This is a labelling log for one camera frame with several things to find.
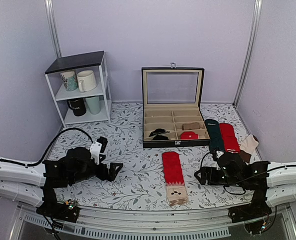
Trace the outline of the red and beige sock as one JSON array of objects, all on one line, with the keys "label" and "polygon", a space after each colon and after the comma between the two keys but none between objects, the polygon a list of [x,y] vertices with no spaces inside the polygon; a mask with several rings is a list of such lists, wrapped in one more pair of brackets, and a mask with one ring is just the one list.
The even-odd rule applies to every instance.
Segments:
[{"label": "red and beige sock", "polygon": [[163,173],[169,206],[188,202],[179,154],[174,151],[162,153]]}]

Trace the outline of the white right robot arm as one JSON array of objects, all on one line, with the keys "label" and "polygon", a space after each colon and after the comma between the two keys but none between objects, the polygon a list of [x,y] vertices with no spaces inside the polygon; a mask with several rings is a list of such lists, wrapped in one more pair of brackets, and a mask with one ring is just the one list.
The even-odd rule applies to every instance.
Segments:
[{"label": "white right robot arm", "polygon": [[238,153],[214,156],[218,167],[200,166],[194,173],[201,185],[240,187],[253,192],[249,204],[229,208],[233,223],[264,217],[278,205],[296,202],[296,162],[247,164]]}]

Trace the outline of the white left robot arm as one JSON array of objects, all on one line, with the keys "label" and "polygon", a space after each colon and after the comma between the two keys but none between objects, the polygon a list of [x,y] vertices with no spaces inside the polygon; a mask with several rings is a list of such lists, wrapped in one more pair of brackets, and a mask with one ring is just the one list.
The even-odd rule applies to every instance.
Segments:
[{"label": "white left robot arm", "polygon": [[92,177],[111,182],[122,167],[115,162],[96,163],[84,147],[70,149],[59,160],[43,160],[38,165],[0,158],[0,196],[31,205],[37,214],[75,223],[80,212],[78,201],[58,201],[55,189]]}]

